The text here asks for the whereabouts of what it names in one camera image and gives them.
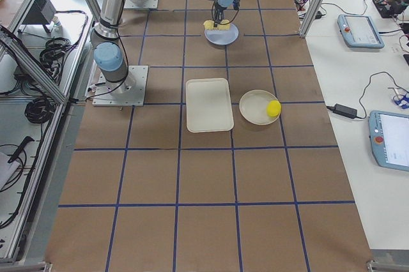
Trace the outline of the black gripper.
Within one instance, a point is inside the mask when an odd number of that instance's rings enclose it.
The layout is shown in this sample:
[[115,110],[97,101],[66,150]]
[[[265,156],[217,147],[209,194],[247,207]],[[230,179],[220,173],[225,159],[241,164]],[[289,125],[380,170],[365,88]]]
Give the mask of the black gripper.
[[222,21],[224,19],[224,11],[226,7],[221,6],[219,3],[214,3],[212,8],[212,20],[214,23],[214,27],[221,27]]

